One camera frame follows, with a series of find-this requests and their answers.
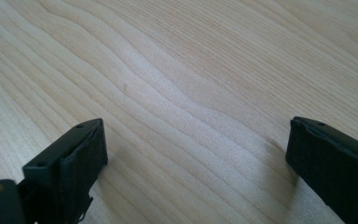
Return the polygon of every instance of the wood grain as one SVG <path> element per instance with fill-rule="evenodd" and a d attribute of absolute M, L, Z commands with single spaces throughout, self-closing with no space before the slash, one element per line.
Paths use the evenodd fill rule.
<path fill-rule="evenodd" d="M 358 0 L 0 0 L 0 178 L 103 118 L 84 223 L 340 223 L 293 116 L 358 139 Z"/>

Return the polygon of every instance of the light wooden surface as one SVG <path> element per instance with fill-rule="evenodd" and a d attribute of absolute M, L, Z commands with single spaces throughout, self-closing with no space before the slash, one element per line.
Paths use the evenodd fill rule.
<path fill-rule="evenodd" d="M 84 223 L 340 223 L 293 116 L 358 139 L 358 0 L 0 1 L 0 178 L 103 118 Z"/>

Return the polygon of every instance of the black plastic object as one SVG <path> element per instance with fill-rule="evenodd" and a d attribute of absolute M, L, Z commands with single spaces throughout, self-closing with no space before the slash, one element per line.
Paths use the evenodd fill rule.
<path fill-rule="evenodd" d="M 22 167 L 18 186 L 0 180 L 0 223 L 78 223 L 106 164 L 103 120 L 76 125 Z"/>
<path fill-rule="evenodd" d="M 324 123 L 293 118 L 286 161 L 346 223 L 358 224 L 358 141 Z"/>

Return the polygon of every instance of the wooden table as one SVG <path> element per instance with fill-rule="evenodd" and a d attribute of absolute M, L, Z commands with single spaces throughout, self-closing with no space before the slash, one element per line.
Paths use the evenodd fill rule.
<path fill-rule="evenodd" d="M 293 116 L 358 139 L 358 1 L 0 1 L 0 178 L 103 118 L 83 223 L 340 223 Z"/>

